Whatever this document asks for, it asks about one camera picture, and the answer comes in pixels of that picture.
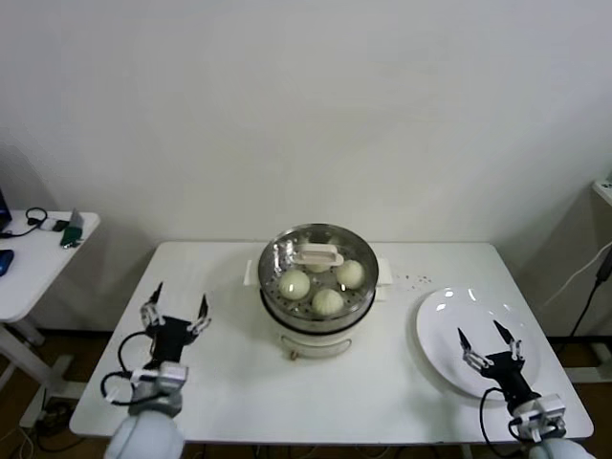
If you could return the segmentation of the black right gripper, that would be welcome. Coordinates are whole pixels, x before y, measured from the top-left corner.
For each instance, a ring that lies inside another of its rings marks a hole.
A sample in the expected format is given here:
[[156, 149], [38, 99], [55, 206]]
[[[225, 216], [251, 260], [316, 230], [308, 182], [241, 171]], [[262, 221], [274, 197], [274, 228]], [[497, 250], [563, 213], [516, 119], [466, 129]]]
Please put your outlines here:
[[521, 373], [525, 363], [521, 351], [522, 340], [515, 339], [511, 331], [499, 321], [495, 320], [493, 324], [507, 344], [508, 350], [487, 355], [488, 361], [473, 351], [468, 338], [458, 328], [463, 361], [475, 371], [485, 369], [485, 377], [498, 383], [508, 406], [520, 406], [539, 398], [540, 394], [532, 390]]

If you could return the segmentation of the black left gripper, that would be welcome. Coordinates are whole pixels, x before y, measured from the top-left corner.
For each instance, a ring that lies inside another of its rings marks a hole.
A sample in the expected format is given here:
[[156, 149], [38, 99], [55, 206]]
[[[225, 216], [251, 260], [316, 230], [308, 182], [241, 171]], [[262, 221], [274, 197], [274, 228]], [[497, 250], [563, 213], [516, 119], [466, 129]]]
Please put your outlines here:
[[207, 295], [203, 294], [197, 319], [190, 323], [175, 317], [164, 317], [158, 309], [161, 282], [140, 308], [142, 325], [152, 339], [149, 364], [165, 361], [180, 363], [183, 349], [189, 346], [211, 322]]

